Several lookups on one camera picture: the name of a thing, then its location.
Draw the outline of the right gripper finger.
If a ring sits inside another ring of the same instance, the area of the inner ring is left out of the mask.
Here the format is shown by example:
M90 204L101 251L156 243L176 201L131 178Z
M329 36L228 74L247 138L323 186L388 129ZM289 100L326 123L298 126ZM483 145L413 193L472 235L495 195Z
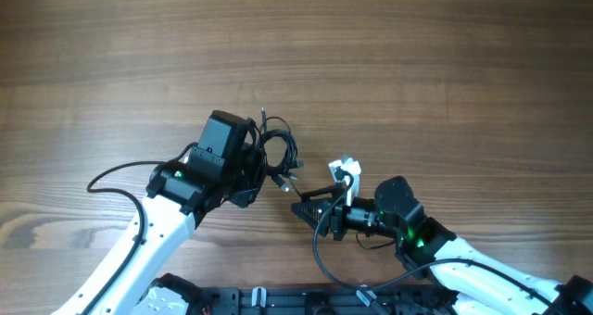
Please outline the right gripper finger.
M334 183L333 185L329 185L320 189L304 192L300 195L302 202L309 202L313 197L318 197L321 195L330 195L334 197L336 195L341 195L345 190L345 187L342 183Z
M329 199L317 199L309 202L294 203L291 212L315 230L322 214L331 206Z

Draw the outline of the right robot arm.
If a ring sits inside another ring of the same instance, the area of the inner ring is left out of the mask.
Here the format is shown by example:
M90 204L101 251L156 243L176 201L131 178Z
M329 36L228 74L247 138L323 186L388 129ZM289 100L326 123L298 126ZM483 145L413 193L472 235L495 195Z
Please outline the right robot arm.
M567 283L538 278L479 252L466 240L425 214L406 179L378 185L372 198L351 194L336 183L305 193L292 212L315 236L340 241L348 231L391 239L405 273L386 283L359 287L365 301L373 292L413 276L453 293L457 314L589 314L592 283L573 276Z

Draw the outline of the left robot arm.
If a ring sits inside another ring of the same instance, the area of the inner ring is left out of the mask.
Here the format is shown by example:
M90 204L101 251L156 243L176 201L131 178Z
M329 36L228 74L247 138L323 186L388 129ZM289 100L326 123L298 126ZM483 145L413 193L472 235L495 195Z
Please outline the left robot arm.
M253 203L268 177L265 123L215 110L195 143L168 161L153 162L145 196L113 187L92 194L128 197L136 213L59 314L202 314L209 311L202 290L159 271L212 210L230 202Z

